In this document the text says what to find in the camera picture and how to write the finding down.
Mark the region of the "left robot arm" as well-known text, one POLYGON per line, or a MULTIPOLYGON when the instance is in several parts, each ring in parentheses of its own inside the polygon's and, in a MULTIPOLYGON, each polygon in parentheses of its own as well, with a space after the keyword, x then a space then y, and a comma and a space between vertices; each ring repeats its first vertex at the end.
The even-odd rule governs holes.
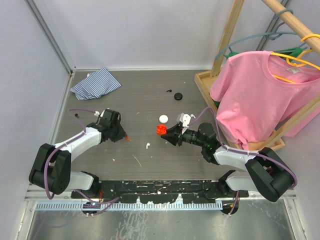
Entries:
POLYGON ((38 149, 28 180, 44 189, 49 199, 67 190, 80 191, 88 198, 97 197, 101 191, 99 177, 86 171, 72 172, 72 162, 107 140, 115 143, 127 137, 119 112, 105 109, 90 113, 97 116, 97 121, 82 125, 80 133, 60 143, 44 143, 38 149))

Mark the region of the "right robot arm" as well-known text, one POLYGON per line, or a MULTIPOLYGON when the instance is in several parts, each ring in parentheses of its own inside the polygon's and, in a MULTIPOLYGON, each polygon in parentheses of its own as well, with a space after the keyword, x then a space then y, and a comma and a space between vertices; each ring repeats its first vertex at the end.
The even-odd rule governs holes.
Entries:
POLYGON ((217 134, 210 123, 200 124, 195 131, 184 128, 180 122, 160 137, 174 146, 182 143, 199 146, 207 162, 238 169, 219 184, 219 191, 225 197, 231 197, 236 191, 254 191, 276 202, 297 183, 293 172, 271 148, 241 151, 223 145, 217 140, 217 134))

